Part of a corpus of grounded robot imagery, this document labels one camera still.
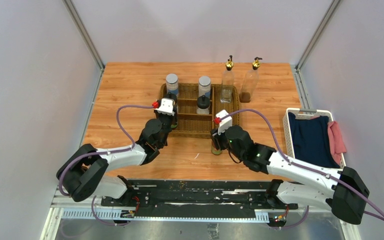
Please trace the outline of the green sauce bottle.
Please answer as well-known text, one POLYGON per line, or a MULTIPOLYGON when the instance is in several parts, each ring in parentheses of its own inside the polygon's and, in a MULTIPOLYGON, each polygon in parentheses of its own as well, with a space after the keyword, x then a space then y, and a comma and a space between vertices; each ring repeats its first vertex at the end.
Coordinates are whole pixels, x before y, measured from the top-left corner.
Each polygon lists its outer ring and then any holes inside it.
POLYGON ((216 149, 216 148, 212 147, 212 148, 211 148, 211 153, 212 153, 213 155, 218 156, 218 155, 220 155, 220 154, 222 153, 222 150, 220 150, 220 149, 216 149))
POLYGON ((175 114, 173 117, 172 117, 172 121, 171 121, 171 129, 176 129, 178 126, 178 115, 175 114))

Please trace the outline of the silver-lid pepper jar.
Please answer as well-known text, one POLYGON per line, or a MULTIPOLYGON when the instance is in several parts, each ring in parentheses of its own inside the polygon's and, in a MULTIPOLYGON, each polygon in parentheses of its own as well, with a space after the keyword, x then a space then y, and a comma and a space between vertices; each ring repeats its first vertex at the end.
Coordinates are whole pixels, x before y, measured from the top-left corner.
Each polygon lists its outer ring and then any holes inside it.
POLYGON ((167 93, 179 96, 179 78, 174 73, 169 73, 165 78, 167 93))
POLYGON ((201 76, 198 80, 198 96, 211 97, 211 79, 209 76, 201 76))

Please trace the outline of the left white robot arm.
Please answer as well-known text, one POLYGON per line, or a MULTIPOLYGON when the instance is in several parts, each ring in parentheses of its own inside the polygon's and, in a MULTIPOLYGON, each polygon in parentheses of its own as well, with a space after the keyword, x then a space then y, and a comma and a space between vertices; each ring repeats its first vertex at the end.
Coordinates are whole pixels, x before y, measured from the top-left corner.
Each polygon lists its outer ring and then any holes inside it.
POLYGON ((57 171, 58 187, 72 198, 82 202, 91 196, 110 197, 120 206, 129 206, 133 193, 121 176, 110 177, 112 170, 142 166, 152 162, 160 149, 168 144, 168 135, 178 121, 178 115, 156 113, 146 122, 134 145, 115 148, 95 148, 82 145, 57 171))

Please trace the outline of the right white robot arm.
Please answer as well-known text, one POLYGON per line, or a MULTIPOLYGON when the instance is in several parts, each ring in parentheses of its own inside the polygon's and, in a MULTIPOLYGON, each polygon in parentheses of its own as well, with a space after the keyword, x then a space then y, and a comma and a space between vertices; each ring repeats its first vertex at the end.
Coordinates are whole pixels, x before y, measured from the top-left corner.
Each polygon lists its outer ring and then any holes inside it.
POLYGON ((362 222, 370 191, 351 167, 323 168, 281 154, 275 148, 254 142, 239 125, 225 131, 214 128, 210 137, 217 150, 227 150, 254 172, 283 176, 266 190, 265 201, 272 209, 283 204, 301 204, 330 210, 353 225, 362 222))

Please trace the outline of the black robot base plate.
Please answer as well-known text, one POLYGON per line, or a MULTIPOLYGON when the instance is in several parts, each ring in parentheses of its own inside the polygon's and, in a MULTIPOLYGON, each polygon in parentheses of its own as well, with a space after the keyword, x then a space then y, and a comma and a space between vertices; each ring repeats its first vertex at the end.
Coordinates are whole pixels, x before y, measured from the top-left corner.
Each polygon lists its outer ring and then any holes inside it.
POLYGON ((138 217, 250 219, 256 210, 284 213, 297 204, 266 198, 269 181, 130 179, 119 199, 104 197, 103 207, 132 207, 138 217))

